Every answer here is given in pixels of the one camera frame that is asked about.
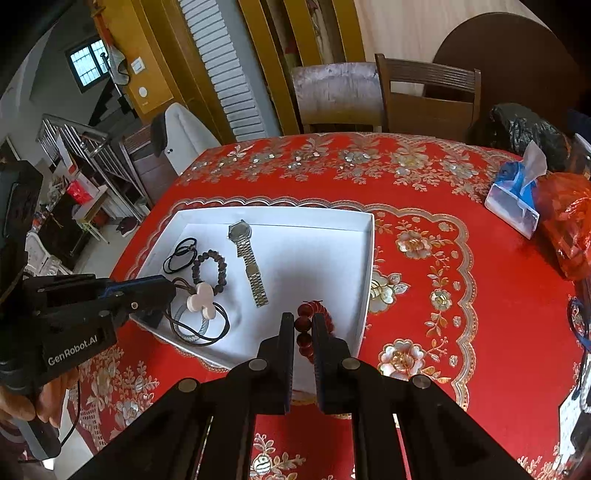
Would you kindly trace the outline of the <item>person left hand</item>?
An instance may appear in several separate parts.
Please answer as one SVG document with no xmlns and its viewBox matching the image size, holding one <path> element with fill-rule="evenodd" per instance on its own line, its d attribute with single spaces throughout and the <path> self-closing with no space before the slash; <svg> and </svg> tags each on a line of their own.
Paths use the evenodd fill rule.
<svg viewBox="0 0 591 480">
<path fill-rule="evenodd" d="M 10 392 L 2 386 L 0 388 L 1 422 L 7 424 L 13 419 L 28 422 L 38 418 L 44 423 L 60 428 L 65 394 L 78 380 L 78 369 L 71 369 L 45 384 L 35 401 Z"/>
</svg>

